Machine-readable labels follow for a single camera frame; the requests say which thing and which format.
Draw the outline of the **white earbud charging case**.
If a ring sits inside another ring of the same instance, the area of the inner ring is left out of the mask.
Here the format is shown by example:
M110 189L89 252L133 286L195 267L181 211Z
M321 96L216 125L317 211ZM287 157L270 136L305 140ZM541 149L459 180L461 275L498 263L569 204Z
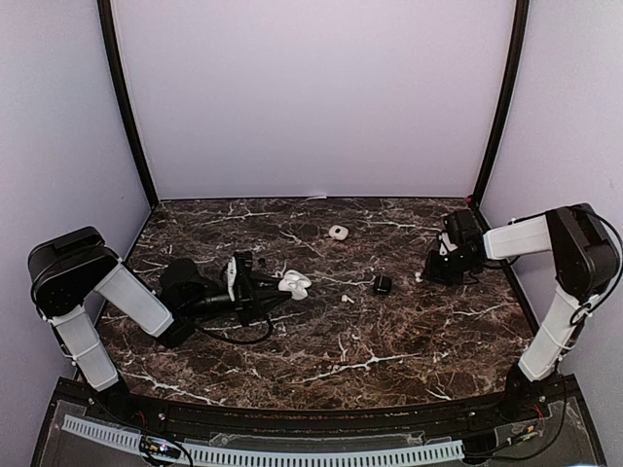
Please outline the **white earbud charging case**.
M277 284L277 289L281 292L289 292L292 299L301 301L308 294L308 289L312 286L311 280L302 273L290 269L283 274L283 277Z

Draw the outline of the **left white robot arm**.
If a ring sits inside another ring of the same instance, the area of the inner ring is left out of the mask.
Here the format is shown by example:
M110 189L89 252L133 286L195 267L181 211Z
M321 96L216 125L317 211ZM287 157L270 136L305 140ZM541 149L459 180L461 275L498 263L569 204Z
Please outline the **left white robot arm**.
M193 260L178 259L165 269L156 292L94 227L41 243L27 259L32 302L89 387L101 393L100 409L117 424L130 423L137 404L123 391L123 379L87 315L87 296L101 296L160 345L174 348L198 331L201 321L231 313L246 327L268 321L274 307L306 297L310 284L298 272L271 277L252 267L251 253L237 252L215 282L202 276Z

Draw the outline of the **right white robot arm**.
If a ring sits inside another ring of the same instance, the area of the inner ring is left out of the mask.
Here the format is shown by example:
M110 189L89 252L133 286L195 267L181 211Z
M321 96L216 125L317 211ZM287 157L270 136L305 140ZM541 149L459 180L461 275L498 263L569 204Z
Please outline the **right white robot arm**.
M517 364L519 381L550 377L573 350L584 323L611 295L622 278L622 238L588 203L562 206L483 231L469 209L443 219L422 276L460 285L489 262L509 263L531 254L553 257L554 298L539 329Z

